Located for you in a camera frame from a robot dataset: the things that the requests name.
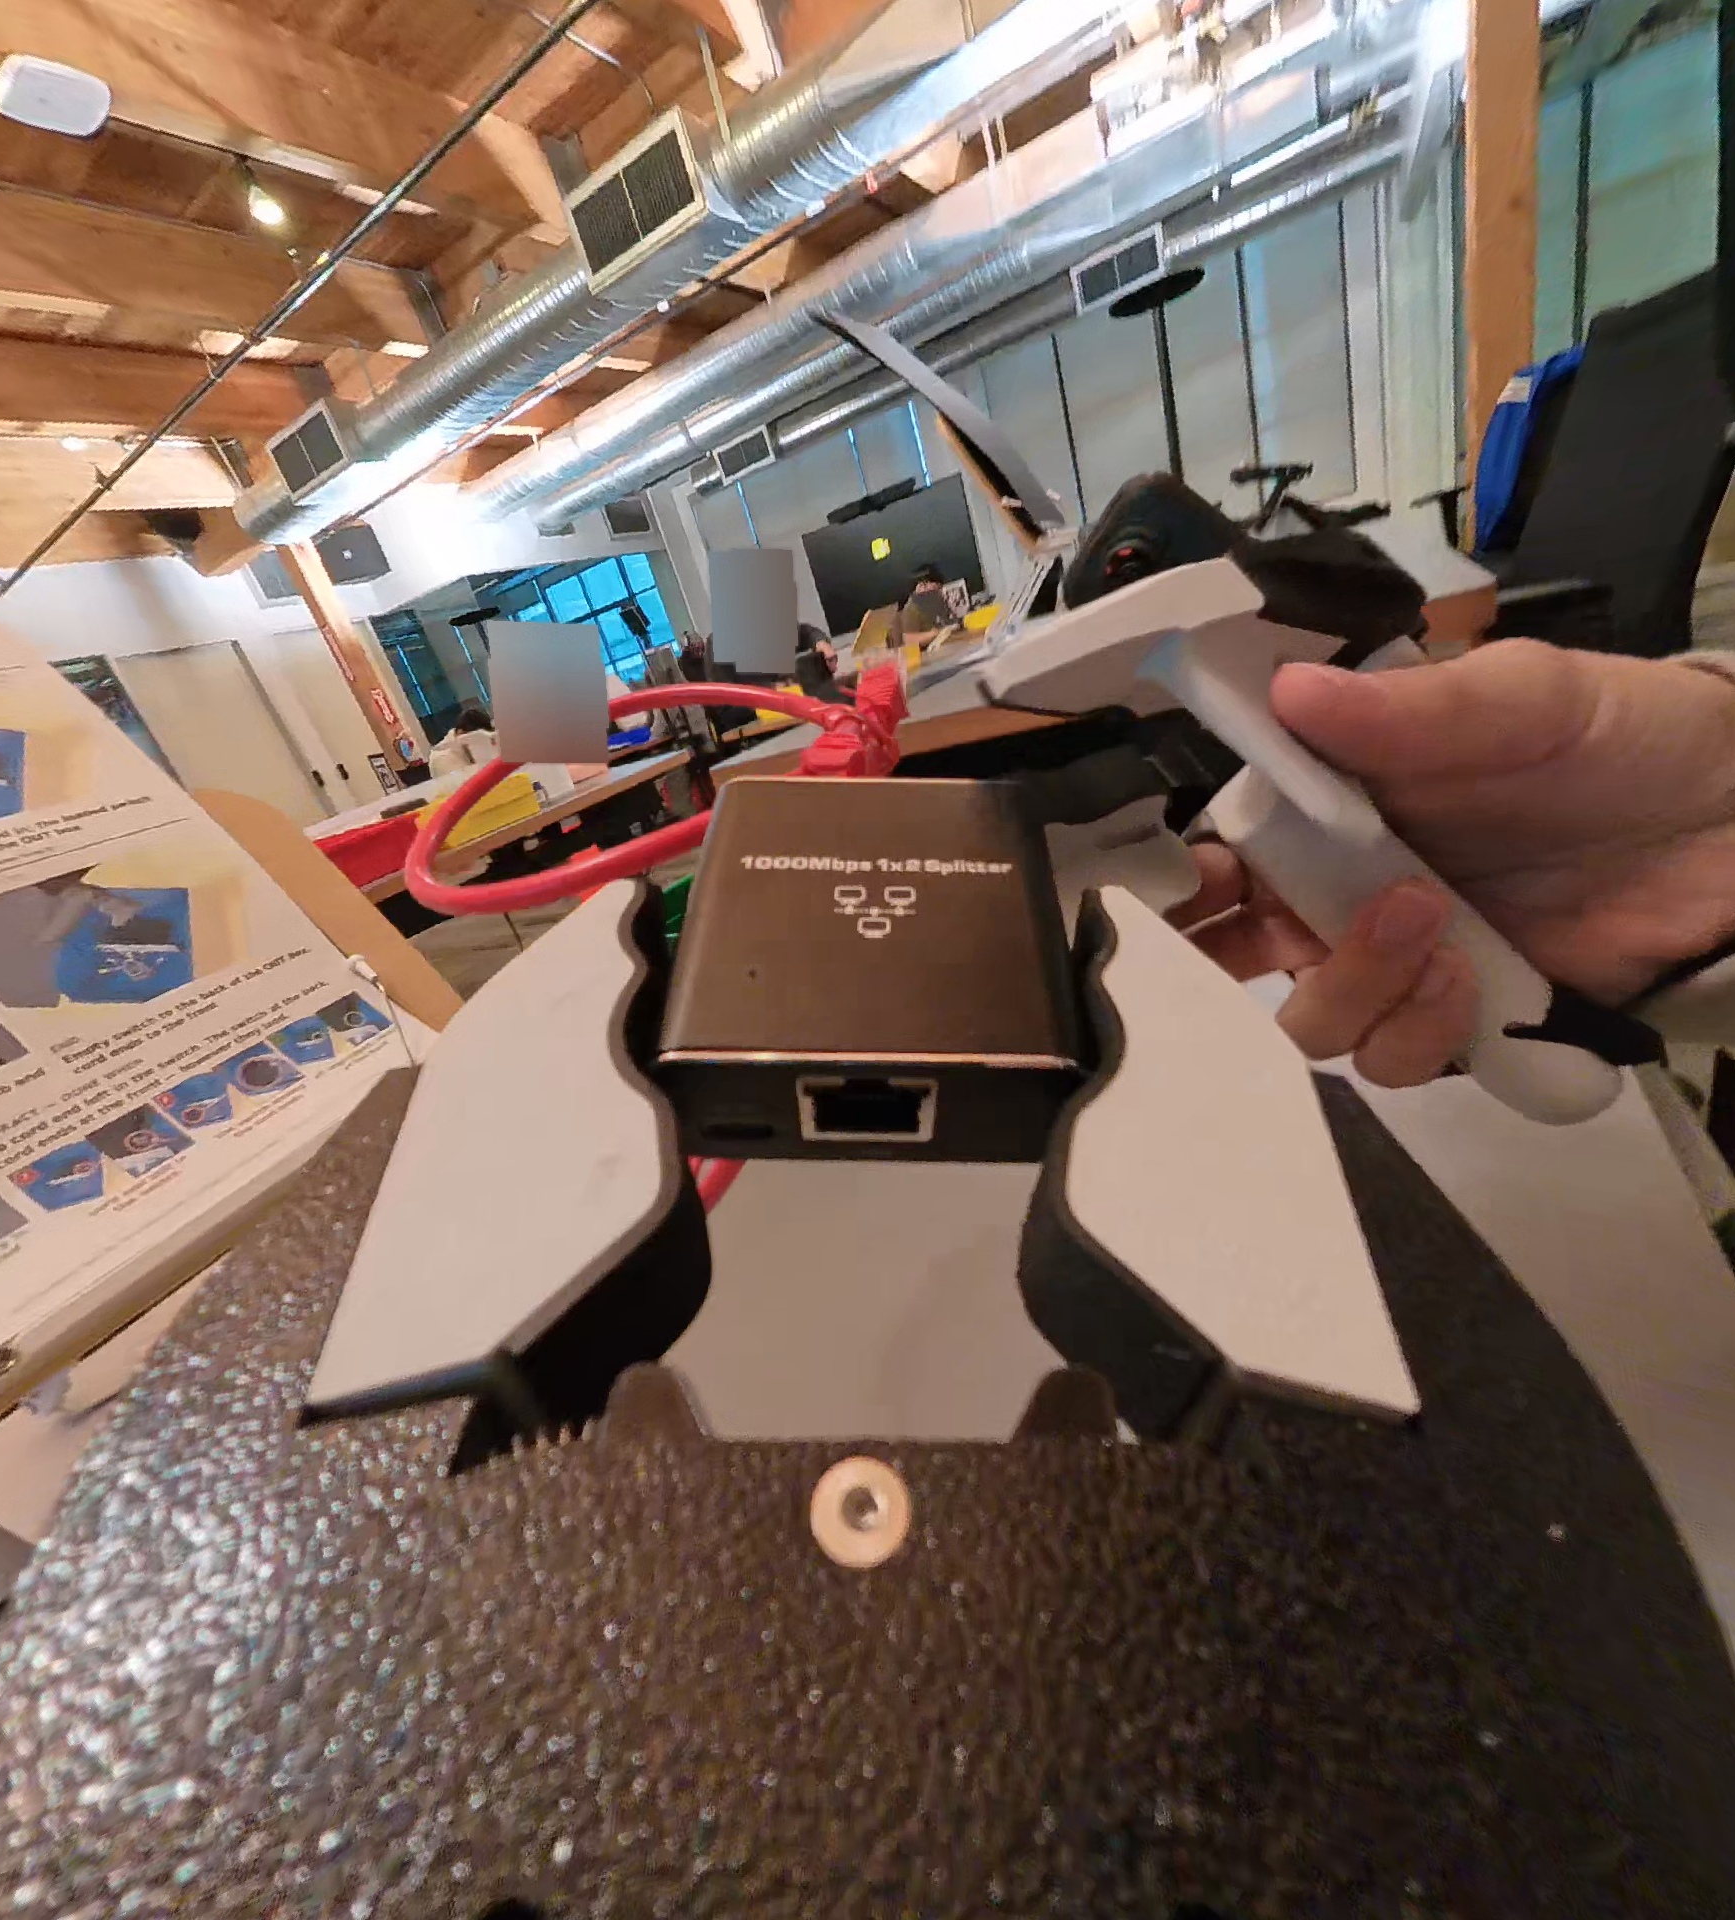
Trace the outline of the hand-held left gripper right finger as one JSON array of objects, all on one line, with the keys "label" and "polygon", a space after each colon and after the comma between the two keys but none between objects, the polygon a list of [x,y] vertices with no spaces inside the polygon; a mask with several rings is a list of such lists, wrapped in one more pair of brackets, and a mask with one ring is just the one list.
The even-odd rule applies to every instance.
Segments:
[{"label": "hand-held left gripper right finger", "polygon": [[1408,1365],[1321,1094],[1272,1014],[1120,887],[1072,924],[1095,1069],[1052,1124],[1020,1294],[1143,1443],[1241,1401],[1408,1426]]}]

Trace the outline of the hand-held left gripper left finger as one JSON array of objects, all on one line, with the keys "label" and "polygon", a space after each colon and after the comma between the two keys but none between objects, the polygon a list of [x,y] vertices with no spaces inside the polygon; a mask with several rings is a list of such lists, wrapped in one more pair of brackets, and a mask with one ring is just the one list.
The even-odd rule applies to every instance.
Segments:
[{"label": "hand-held left gripper left finger", "polygon": [[469,1406],[449,1470],[591,1429],[695,1325],[706,1201],[642,1066],[669,942],[607,884],[448,1023],[327,1322],[302,1429]]}]

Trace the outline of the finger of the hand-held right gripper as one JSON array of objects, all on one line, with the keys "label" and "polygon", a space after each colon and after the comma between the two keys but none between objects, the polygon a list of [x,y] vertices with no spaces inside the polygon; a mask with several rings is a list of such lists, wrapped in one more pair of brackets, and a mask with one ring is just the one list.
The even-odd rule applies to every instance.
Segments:
[{"label": "finger of the hand-held right gripper", "polygon": [[1260,614],[1260,587],[1230,559],[1175,568],[1025,623],[976,668],[976,687],[990,708],[1138,708],[1153,651]]},{"label": "finger of the hand-held right gripper", "polygon": [[1166,824],[1166,800],[1138,800],[1090,824],[1064,824],[1064,912],[1077,915],[1087,891],[1110,887],[1126,890],[1159,915],[1195,902],[1195,853]]}]

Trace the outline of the black ethernet splitter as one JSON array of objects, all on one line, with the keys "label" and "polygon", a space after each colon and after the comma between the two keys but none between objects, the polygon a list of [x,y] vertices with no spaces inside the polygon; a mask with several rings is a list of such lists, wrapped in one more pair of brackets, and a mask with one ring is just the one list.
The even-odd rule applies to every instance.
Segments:
[{"label": "black ethernet splitter", "polygon": [[746,778],[713,806],[654,1084],[692,1157],[1038,1164],[1083,1023],[1016,786]]}]

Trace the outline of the person's right hand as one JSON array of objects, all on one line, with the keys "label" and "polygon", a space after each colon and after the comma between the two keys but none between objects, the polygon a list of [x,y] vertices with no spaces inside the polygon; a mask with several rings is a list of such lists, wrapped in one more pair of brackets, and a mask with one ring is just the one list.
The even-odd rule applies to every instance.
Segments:
[{"label": "person's right hand", "polygon": [[1735,930],[1735,699],[1684,656],[1499,639],[1382,675],[1295,663],[1271,705],[1578,996],[1654,1026],[1654,982]]}]

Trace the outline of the black computer monitor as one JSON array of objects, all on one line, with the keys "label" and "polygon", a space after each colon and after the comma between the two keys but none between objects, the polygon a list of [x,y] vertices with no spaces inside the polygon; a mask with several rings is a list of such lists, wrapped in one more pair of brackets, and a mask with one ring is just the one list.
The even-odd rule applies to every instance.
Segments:
[{"label": "black computer monitor", "polygon": [[973,508],[961,478],[886,498],[849,519],[829,519],[801,538],[815,596],[832,636],[853,636],[879,610],[907,602],[932,571],[970,599],[986,593]]}]

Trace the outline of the black bag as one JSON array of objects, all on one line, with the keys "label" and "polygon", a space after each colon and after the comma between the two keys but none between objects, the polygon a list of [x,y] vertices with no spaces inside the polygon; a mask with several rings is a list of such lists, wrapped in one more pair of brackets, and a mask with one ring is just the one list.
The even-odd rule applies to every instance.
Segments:
[{"label": "black bag", "polygon": [[1490,639],[1667,659],[1735,478],[1718,359],[1718,270],[1596,317],[1521,532],[1496,559]]}]

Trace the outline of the red plastic bin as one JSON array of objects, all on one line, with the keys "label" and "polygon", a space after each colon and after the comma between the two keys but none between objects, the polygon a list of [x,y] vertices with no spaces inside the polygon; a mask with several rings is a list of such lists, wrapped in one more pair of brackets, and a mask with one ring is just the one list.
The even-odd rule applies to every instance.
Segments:
[{"label": "red plastic bin", "polygon": [[406,890],[406,859],[424,829],[424,809],[384,812],[354,824],[327,824],[306,839],[367,897],[384,902]]}]

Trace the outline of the instruction sheet on wooden stand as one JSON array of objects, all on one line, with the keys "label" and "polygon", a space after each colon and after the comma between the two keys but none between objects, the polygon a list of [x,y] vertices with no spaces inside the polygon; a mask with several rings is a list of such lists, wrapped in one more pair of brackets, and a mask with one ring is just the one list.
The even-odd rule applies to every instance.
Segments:
[{"label": "instruction sheet on wooden stand", "polygon": [[[200,809],[341,948],[353,982],[381,990],[393,1014],[399,1055],[420,1063],[436,1034],[461,1011],[461,996],[454,984],[271,806],[232,794],[206,794]],[[254,1222],[271,1213],[287,1189],[297,1184],[306,1160],[353,1116],[357,1100],[357,1094],[336,1094],[332,1116],[309,1118],[294,1145],[279,1145],[269,1160],[236,1173],[197,1212],[157,1228],[133,1257],[116,1261],[102,1286],[80,1288],[38,1325],[0,1333],[0,1419],[29,1392],[92,1359],[138,1325],[153,1322],[165,1303],[174,1303],[181,1288],[238,1246]]]}]

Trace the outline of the small yellow storage crate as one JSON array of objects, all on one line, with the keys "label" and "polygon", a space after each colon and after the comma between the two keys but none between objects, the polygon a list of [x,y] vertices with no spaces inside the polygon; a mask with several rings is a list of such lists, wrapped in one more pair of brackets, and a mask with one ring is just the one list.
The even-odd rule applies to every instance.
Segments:
[{"label": "small yellow storage crate", "polygon": [[493,832],[512,829],[540,818],[542,800],[534,777],[521,765],[503,765],[503,778],[479,794],[479,800],[449,829],[448,844],[466,844]]}]

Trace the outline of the printed instruction sheet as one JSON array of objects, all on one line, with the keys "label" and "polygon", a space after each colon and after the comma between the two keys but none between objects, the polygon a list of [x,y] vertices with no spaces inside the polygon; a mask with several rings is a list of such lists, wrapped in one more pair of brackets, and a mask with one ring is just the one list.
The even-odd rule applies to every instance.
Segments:
[{"label": "printed instruction sheet", "polygon": [[0,627],[0,1382],[414,1063],[399,1009]]}]

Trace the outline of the grey metal stand base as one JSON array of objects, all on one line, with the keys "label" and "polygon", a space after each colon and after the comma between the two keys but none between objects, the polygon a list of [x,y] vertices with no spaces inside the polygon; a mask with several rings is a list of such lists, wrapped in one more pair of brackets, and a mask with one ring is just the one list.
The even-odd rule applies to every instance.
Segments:
[{"label": "grey metal stand base", "polygon": [[41,1382],[0,1419],[0,1534],[29,1549],[44,1540],[86,1450],[111,1426],[166,1327],[166,1318],[139,1318]]}]

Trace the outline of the white ceiling access point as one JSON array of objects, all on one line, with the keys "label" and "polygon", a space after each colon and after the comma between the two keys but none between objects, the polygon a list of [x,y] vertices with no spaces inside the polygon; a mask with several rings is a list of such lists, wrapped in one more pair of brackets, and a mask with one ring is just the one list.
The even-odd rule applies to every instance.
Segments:
[{"label": "white ceiling access point", "polygon": [[111,83],[78,67],[32,54],[0,60],[0,118],[60,139],[96,139],[114,110]]}]

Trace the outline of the silver ventilation duct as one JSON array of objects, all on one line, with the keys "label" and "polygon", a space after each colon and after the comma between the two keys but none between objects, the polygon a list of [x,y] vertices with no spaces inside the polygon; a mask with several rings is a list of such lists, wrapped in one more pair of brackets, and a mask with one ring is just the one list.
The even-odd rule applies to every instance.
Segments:
[{"label": "silver ventilation duct", "polygon": [[886,4],[849,40],[739,104],[725,128],[669,110],[591,174],[573,240],[357,407],[320,402],[271,443],[274,478],[232,517],[282,546],[323,535],[493,428],[658,301],[970,139],[1095,57],[1166,43],[1163,4]]}]

